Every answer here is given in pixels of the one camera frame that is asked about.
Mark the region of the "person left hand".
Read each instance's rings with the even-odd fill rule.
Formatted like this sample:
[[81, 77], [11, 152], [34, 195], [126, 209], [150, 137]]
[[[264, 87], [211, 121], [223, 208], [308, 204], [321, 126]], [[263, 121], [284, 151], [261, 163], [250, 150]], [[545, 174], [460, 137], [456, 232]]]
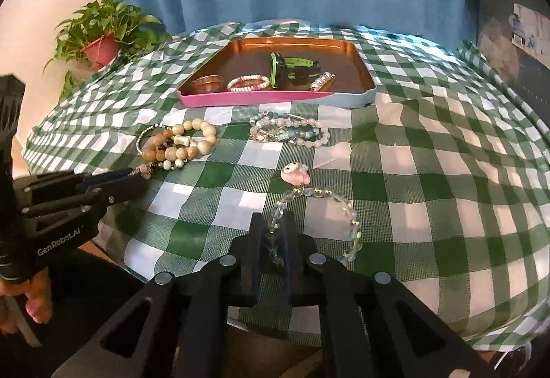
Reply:
[[35, 274], [31, 279], [15, 284], [1, 280], [1, 298], [5, 296], [25, 298], [25, 311], [37, 324], [50, 321], [53, 314], [51, 281], [48, 269]]

